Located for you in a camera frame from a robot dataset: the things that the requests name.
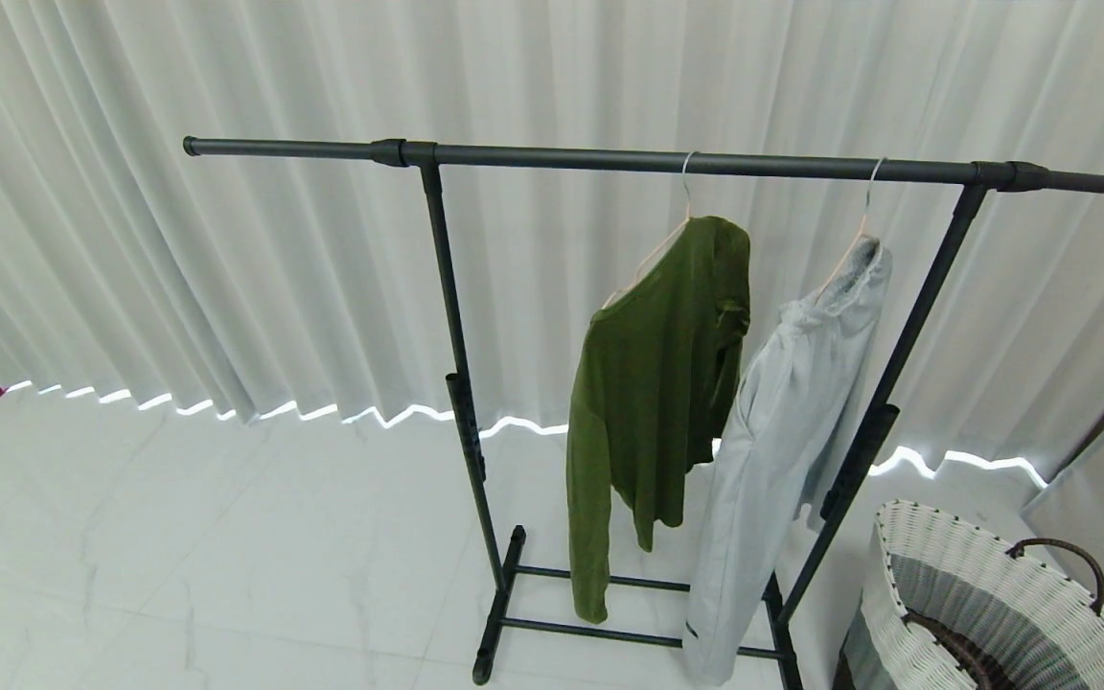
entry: beige hanger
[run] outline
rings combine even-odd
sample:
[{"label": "beige hanger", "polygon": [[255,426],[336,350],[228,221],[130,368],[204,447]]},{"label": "beige hanger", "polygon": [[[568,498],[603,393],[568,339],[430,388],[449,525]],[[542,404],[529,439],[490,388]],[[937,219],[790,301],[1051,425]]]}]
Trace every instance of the beige hanger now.
[{"label": "beige hanger", "polygon": [[688,191],[688,161],[692,160],[693,153],[696,153],[696,152],[697,151],[689,151],[688,155],[684,156],[684,164],[680,166],[680,169],[679,169],[679,183],[684,187],[684,220],[683,220],[683,222],[681,222],[679,224],[679,226],[676,226],[676,229],[672,230],[669,233],[669,235],[664,236],[662,242],[660,242],[658,244],[658,246],[656,248],[654,248],[649,254],[645,255],[645,258],[641,258],[641,263],[636,266],[636,275],[633,276],[633,283],[629,284],[629,287],[617,289],[616,293],[613,293],[613,296],[608,297],[607,301],[604,301],[604,309],[608,305],[611,305],[611,302],[613,302],[614,300],[616,300],[616,297],[618,297],[619,294],[625,294],[625,293],[629,291],[629,289],[633,289],[633,287],[635,287],[636,284],[640,283],[640,280],[641,280],[641,272],[645,270],[645,266],[650,262],[650,258],[655,258],[658,255],[658,253],[662,252],[662,248],[666,247],[666,245],[671,240],[675,240],[676,236],[679,236],[679,233],[684,230],[684,226],[687,226],[689,220],[691,220],[693,217],[693,193]]},{"label": "beige hanger", "polygon": [[829,274],[829,278],[825,279],[825,283],[817,288],[816,298],[811,300],[811,305],[816,305],[820,300],[820,295],[825,293],[825,288],[832,283],[834,278],[838,278],[838,272],[841,270],[841,266],[846,263],[846,257],[849,257],[850,252],[853,251],[854,245],[859,244],[859,238],[862,236],[863,230],[868,227],[868,211],[871,210],[871,188],[875,184],[875,173],[880,171],[880,166],[889,160],[889,158],[882,157],[881,160],[875,161],[875,168],[871,171],[871,179],[868,179],[868,199],[863,201],[862,206],[862,220],[859,221],[859,232],[854,233],[854,240],[850,241],[849,247],[846,247],[846,252],[841,253],[841,258],[838,258],[838,265],[832,267],[832,273]]}]

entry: curtain fold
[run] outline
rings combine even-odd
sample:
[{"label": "curtain fold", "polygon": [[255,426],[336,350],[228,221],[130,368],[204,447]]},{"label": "curtain fold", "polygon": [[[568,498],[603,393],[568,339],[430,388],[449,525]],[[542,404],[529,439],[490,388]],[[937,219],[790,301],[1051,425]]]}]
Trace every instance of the curtain fold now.
[{"label": "curtain fold", "polygon": [[[189,158],[181,137],[1029,160],[1104,173],[1104,3],[0,3],[0,381],[447,410],[417,173]],[[675,176],[443,169],[481,424],[563,424],[591,314],[679,224]],[[753,352],[863,183],[689,177],[752,235]],[[955,188],[880,184],[896,258],[864,381]],[[1029,458],[1104,414],[1104,198],[987,200],[894,393],[893,440]]]}]

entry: white marble floor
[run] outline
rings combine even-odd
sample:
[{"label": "white marble floor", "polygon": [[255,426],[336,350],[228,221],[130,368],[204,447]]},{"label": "white marble floor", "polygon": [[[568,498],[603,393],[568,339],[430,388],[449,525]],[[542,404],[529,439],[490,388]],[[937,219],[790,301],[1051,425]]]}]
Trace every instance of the white marble floor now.
[{"label": "white marble floor", "polygon": [[[563,449],[521,428],[485,440],[498,539],[524,524],[524,563],[565,566]],[[687,580],[707,473],[654,554],[614,511],[614,572]],[[806,687],[829,684],[878,503],[916,498],[1016,538],[1029,488],[965,466],[868,480],[793,624]],[[789,541],[784,586],[810,534]],[[0,689],[473,687],[490,601],[452,424],[245,427],[31,389],[0,401]],[[676,635],[683,607],[613,586],[607,626]],[[577,623],[569,586],[544,577],[521,577],[510,612]],[[749,641],[767,644],[762,614]],[[692,687],[678,650],[524,629],[505,631],[490,686]],[[740,659],[728,687],[781,687],[776,665]]]}]

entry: white woven basket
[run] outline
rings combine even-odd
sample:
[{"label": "white woven basket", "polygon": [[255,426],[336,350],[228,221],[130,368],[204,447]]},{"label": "white woven basket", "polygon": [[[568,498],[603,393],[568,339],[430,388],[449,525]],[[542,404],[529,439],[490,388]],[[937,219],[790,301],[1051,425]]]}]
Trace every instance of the white woven basket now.
[{"label": "white woven basket", "polygon": [[914,611],[976,643],[1017,690],[1104,690],[1101,569],[1095,569],[1095,598],[1063,573],[1023,555],[1023,546],[1017,555],[1009,555],[1012,550],[1011,542],[936,508],[884,503],[875,514],[860,611],[842,648],[854,684],[976,687],[932,634],[906,625]]}]

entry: green sweater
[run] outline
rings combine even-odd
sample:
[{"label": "green sweater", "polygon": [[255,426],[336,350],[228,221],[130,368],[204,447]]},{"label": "green sweater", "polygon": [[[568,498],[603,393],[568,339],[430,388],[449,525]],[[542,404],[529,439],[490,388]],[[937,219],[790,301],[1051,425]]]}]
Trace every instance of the green sweater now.
[{"label": "green sweater", "polygon": [[565,480],[577,615],[607,617],[607,523],[614,486],[636,539],[683,521],[684,475],[713,459],[749,330],[749,235],[692,219],[656,267],[586,331],[570,400]]}]

